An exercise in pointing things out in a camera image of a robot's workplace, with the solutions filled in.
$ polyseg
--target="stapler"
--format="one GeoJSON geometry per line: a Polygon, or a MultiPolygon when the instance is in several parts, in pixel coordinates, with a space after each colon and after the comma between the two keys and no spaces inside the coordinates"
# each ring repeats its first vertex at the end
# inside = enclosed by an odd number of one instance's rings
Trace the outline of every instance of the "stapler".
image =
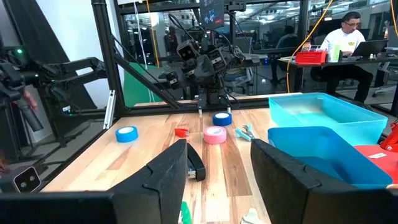
{"type": "Polygon", "coordinates": [[[187,144],[187,152],[188,152],[188,178],[202,181],[206,178],[206,169],[202,160],[200,159],[196,150],[191,146],[191,144],[187,144]]]}

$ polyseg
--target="light blue plastic bin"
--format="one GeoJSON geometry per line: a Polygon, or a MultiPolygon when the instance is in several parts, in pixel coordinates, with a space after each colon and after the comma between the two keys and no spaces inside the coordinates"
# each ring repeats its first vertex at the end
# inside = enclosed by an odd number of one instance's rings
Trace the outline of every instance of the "light blue plastic bin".
{"type": "Polygon", "coordinates": [[[392,178],[326,127],[271,128],[269,144],[361,189],[383,189],[392,178]]]}
{"type": "Polygon", "coordinates": [[[269,98],[271,118],[279,127],[324,126],[352,146],[377,144],[387,118],[325,93],[269,98]]]}

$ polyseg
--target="white t-shirt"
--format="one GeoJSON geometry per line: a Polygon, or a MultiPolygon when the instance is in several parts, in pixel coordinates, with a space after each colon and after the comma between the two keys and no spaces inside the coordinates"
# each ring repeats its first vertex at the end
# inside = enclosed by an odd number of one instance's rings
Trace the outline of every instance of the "white t-shirt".
{"type": "Polygon", "coordinates": [[[359,43],[364,42],[365,38],[362,33],[358,30],[350,34],[346,34],[341,29],[334,30],[330,32],[321,45],[321,49],[328,50],[329,44],[338,44],[340,45],[340,50],[345,52],[354,52],[354,50],[358,47],[359,43]]]}

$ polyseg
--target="wooden table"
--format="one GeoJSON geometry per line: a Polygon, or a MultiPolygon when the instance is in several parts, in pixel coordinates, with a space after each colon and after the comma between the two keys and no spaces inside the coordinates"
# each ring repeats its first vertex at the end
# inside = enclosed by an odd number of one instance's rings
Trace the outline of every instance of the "wooden table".
{"type": "Polygon", "coordinates": [[[212,114],[204,113],[201,118],[198,113],[121,118],[43,191],[108,190],[177,141],[174,128],[187,128],[187,141],[206,167],[204,181],[188,180],[185,186],[183,200],[193,223],[240,223],[251,207],[263,222],[271,223],[254,178],[251,143],[234,135],[235,128],[251,123],[255,136],[267,141],[267,130],[275,126],[269,108],[232,110],[227,141],[220,145],[203,142],[203,130],[213,125],[212,114]],[[130,125],[137,127],[139,138],[116,142],[115,131],[130,125]]]}

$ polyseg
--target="blue tape roll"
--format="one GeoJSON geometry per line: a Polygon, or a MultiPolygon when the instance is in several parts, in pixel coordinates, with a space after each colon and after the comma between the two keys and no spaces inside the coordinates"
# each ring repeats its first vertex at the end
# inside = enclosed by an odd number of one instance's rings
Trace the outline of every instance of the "blue tape roll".
{"type": "Polygon", "coordinates": [[[232,124],[232,115],[230,113],[216,113],[213,115],[213,124],[215,126],[227,126],[232,124]]]}
{"type": "Polygon", "coordinates": [[[115,132],[117,142],[131,142],[138,138],[138,131],[135,126],[126,126],[115,132]]]}

